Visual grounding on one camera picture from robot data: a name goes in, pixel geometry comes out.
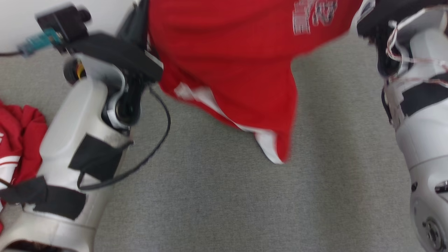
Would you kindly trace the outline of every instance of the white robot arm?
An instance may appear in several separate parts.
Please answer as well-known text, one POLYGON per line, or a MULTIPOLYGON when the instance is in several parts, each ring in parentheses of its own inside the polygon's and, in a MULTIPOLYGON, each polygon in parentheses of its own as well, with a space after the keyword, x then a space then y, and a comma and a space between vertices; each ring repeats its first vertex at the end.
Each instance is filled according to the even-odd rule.
MULTIPOLYGON (((112 6, 107 1, 108 8, 127 10, 127 1, 118 2, 112 6)), ((378 49, 378 69, 385 79, 383 104, 412 180, 411 219, 428 252, 448 251, 444 4, 446 0, 377 0, 375 8, 363 13, 358 23, 359 35, 378 49)), ((46 0, 35 7, 46 10, 51 5, 46 0)), ((108 13, 97 1, 85 7, 90 14, 74 6, 39 14, 35 25, 30 17, 36 9, 29 6, 28 13, 22 12, 29 16, 17 17, 26 22, 28 30, 0 30, 16 34, 1 41, 0 48, 17 50, 19 45, 20 53, 29 55, 51 45, 74 57, 65 67, 66 79, 74 87, 42 143, 38 178, 0 190, 1 198, 24 206, 17 222, 0 236, 0 252, 92 252, 96 229, 112 195, 110 185, 139 168, 115 174, 131 143, 130 127, 140 116, 141 94, 162 74, 157 60, 145 55, 147 34, 142 24, 147 24, 148 1, 142 0, 127 16, 117 37, 88 34, 84 22, 90 15, 95 18, 108 13), (39 31, 27 39, 30 32, 39 31)), ((2 9, 0 18, 9 13, 19 11, 2 9)), ((92 23, 113 33, 125 17, 126 12, 121 13, 112 23, 110 19, 107 24, 96 19, 92 23)))

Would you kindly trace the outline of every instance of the gray fabric surface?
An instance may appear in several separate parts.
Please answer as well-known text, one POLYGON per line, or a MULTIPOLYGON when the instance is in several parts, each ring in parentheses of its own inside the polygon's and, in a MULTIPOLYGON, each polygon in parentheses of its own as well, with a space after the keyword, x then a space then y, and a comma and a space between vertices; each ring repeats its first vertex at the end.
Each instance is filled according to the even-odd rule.
MULTIPOLYGON (((116 186, 97 252, 419 252, 409 174, 380 101, 375 49, 350 34, 292 69, 300 104, 293 154, 270 163, 253 136, 164 99, 172 132, 138 174, 116 186)), ((50 122, 69 91, 62 57, 0 60, 0 99, 50 122)), ((130 167, 166 127, 149 95, 130 167)), ((9 225, 20 208, 8 208, 9 225)))

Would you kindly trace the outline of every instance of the teal connector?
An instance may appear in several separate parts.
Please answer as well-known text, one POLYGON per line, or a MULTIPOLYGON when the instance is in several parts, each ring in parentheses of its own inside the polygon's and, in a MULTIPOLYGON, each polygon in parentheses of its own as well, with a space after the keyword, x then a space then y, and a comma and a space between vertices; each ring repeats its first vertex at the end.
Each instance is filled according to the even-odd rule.
POLYGON ((62 44, 62 42, 62 36, 54 29, 45 29, 43 33, 27 38, 25 43, 18 46, 18 49, 23 56, 27 57, 38 50, 62 44))

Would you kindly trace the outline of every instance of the red fabric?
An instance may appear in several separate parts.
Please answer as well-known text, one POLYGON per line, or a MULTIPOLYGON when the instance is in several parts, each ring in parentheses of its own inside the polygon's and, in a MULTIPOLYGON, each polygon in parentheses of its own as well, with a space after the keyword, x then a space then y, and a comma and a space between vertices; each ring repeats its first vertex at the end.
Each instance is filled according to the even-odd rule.
POLYGON ((286 161, 297 105, 291 61, 345 33, 361 4, 151 0, 151 44, 164 64, 160 85, 177 99, 180 83, 210 88, 226 117, 197 100, 187 102, 227 124, 276 132, 276 151, 286 161))
POLYGON ((0 158, 20 157, 11 184, 16 185, 36 176, 42 163, 39 147, 46 132, 45 117, 37 109, 28 105, 22 109, 0 101, 0 158))

